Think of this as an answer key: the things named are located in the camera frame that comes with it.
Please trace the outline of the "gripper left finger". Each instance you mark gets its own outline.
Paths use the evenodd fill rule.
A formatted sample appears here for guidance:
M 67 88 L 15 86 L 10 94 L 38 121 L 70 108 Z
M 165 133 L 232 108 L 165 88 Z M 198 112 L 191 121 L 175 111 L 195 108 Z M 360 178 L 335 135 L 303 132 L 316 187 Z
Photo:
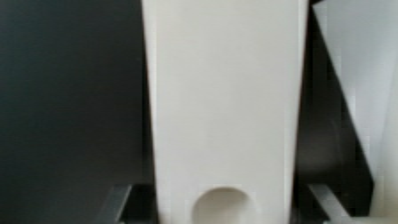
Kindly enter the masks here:
M 99 210 L 99 224 L 157 224 L 154 199 L 150 184 L 115 185 Z

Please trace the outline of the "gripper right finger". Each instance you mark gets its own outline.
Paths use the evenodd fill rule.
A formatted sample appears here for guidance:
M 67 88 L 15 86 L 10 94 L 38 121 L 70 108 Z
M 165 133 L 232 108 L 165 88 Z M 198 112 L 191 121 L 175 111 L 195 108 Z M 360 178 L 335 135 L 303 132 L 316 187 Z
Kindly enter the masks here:
M 365 191 L 319 183 L 294 185 L 294 224 L 348 224 L 365 215 Z

